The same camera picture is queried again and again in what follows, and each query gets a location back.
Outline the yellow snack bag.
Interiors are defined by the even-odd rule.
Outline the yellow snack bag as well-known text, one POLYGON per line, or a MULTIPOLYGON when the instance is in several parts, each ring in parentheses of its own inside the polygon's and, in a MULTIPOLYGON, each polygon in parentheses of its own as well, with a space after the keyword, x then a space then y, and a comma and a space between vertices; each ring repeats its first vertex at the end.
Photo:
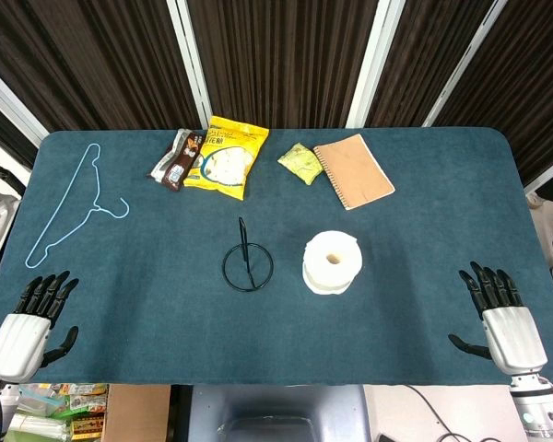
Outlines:
POLYGON ((267 128, 212 116, 199 157, 183 185, 242 201, 247 176, 268 135, 267 128))

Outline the white toilet paper roll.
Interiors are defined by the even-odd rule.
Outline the white toilet paper roll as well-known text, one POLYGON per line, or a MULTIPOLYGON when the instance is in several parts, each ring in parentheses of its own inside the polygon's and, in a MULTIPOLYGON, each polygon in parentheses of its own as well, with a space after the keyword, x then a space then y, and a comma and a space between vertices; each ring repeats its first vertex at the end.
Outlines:
POLYGON ((341 295, 362 268, 362 254, 356 238, 329 230, 315 235, 305 246, 303 280, 317 295, 341 295))

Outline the black paper roll stand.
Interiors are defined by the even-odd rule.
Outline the black paper roll stand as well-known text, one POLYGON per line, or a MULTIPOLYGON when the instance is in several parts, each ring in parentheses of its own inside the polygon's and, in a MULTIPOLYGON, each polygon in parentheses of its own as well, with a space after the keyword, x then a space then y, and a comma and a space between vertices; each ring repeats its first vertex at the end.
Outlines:
POLYGON ((247 226, 245 224, 244 219, 241 216, 238 217, 238 225, 239 225, 240 242, 225 253, 221 263, 221 273, 225 283, 231 289, 240 293, 252 293, 266 287, 269 281, 272 279, 272 276, 274 274, 274 269, 275 269, 274 260, 271 253, 264 246, 258 243, 250 242, 248 240, 247 226), (264 280, 260 283, 257 283, 253 276, 253 266, 252 266, 251 253, 250 253, 251 249, 256 249, 261 251, 268 262, 268 272, 264 280), (232 280, 229 278, 228 260, 236 252, 239 252, 241 254, 242 261, 245 264, 245 272, 249 281, 249 285, 247 287, 235 285, 232 282, 232 280))

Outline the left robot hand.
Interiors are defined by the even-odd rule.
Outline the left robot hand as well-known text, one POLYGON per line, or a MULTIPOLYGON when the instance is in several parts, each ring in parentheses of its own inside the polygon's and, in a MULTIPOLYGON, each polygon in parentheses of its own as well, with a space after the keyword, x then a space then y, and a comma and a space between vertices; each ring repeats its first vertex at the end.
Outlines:
POLYGON ((13 312, 0 326, 0 384, 24 384, 35 373, 66 356, 79 328, 72 326, 63 342, 47 350, 51 332, 79 280, 70 272, 38 276, 20 295, 13 312))

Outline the brown and silver snack wrapper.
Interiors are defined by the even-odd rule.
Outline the brown and silver snack wrapper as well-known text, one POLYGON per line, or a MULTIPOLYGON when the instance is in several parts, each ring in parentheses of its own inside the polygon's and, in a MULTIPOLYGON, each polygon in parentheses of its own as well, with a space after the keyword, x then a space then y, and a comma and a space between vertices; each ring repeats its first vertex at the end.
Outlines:
POLYGON ((198 158, 203 143, 201 134, 179 129, 148 176, 171 191, 178 192, 198 158))

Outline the clear bag of snack packets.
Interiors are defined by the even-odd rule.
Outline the clear bag of snack packets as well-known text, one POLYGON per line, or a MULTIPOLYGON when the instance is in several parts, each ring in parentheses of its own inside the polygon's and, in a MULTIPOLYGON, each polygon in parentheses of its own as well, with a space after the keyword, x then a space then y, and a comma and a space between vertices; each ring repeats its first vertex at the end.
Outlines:
POLYGON ((101 442, 108 384, 33 383, 18 392, 5 442, 101 442))

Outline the brown cardboard box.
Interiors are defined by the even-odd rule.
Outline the brown cardboard box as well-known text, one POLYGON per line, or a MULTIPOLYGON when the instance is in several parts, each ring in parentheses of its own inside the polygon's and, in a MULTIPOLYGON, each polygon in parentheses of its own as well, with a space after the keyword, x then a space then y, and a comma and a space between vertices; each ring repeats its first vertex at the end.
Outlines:
POLYGON ((102 442, 166 442, 170 385, 111 384, 102 442))

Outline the brown spiral notebook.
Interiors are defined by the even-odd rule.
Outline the brown spiral notebook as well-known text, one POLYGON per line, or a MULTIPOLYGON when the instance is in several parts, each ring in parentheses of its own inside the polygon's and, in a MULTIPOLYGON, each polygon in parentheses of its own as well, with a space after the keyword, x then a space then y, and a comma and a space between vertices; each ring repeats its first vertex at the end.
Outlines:
POLYGON ((365 140, 354 134, 313 149, 346 210, 372 203, 395 192, 365 140))

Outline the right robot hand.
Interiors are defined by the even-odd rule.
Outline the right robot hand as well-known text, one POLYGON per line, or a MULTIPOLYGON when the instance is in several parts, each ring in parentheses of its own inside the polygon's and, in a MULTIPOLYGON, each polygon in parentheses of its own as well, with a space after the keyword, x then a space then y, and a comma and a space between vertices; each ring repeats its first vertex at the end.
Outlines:
POLYGON ((493 361, 504 374, 526 376, 540 372, 547 354, 531 311, 524 305, 513 279, 502 269, 496 271, 470 263, 472 272, 459 276, 465 282, 486 336, 486 345, 474 345, 449 334, 460 351, 493 361))

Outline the teal table cloth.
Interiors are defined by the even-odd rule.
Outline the teal table cloth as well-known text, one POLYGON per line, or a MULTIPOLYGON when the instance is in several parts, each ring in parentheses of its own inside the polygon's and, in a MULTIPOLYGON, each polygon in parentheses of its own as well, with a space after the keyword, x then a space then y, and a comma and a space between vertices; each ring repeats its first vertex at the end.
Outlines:
POLYGON ((362 137, 395 192, 346 210, 326 176, 306 185, 277 163, 296 143, 329 144, 342 129, 274 130, 242 201, 219 192, 172 192, 148 173, 168 130, 66 131, 41 144, 0 263, 0 325, 25 286, 70 272, 79 283, 50 335, 76 325, 74 347, 39 382, 265 384, 502 384, 488 360, 453 333, 485 335, 459 276, 470 262, 504 270, 531 310, 553 381, 553 283, 506 138, 479 127, 375 128, 362 137), (102 147, 106 202, 127 218, 91 218, 37 269, 29 250, 90 143, 102 147), (224 281, 225 253, 248 240, 274 260, 266 287, 224 281), (323 231, 357 239, 362 268, 341 295, 306 286, 306 244, 323 231))

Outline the white panel frame post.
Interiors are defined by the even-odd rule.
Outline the white panel frame post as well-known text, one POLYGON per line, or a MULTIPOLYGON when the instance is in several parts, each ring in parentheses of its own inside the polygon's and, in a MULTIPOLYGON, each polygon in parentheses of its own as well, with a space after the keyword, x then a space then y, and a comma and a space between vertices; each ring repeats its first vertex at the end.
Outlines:
POLYGON ((549 166, 545 171, 541 172, 536 178, 530 181, 529 184, 524 186, 524 194, 534 192, 536 189, 543 186, 549 180, 553 178, 553 165, 549 166))
POLYGON ((213 115, 206 78, 201 63, 187 0, 166 0, 171 23, 181 53, 184 70, 193 94, 201 127, 208 128, 213 115))
POLYGON ((365 126, 406 0, 378 0, 347 116, 346 128, 365 126))
POLYGON ((50 134, 1 77, 0 112, 37 148, 50 134))
POLYGON ((444 84, 439 96, 435 100, 432 108, 426 116, 422 127, 431 127, 437 120, 442 109, 448 102, 454 89, 465 73, 467 67, 472 62, 481 45, 483 44, 494 24, 498 20, 502 10, 508 4, 509 0, 493 0, 486 15, 483 17, 471 41, 468 43, 462 57, 453 69, 453 72, 444 84))

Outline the small green snack packet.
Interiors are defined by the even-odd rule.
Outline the small green snack packet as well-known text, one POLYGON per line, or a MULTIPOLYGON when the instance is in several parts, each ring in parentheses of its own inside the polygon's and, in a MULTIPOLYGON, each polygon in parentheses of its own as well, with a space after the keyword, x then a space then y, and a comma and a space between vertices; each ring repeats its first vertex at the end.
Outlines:
POLYGON ((301 143, 291 147, 277 163, 296 175, 306 185, 311 185, 324 171, 317 156, 301 143))

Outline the grey plastic bin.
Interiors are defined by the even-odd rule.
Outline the grey plastic bin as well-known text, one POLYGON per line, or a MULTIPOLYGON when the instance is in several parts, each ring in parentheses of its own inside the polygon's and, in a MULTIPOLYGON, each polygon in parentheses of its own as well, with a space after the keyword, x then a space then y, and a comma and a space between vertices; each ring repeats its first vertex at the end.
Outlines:
POLYGON ((371 442, 360 385, 197 385, 187 442, 371 442))

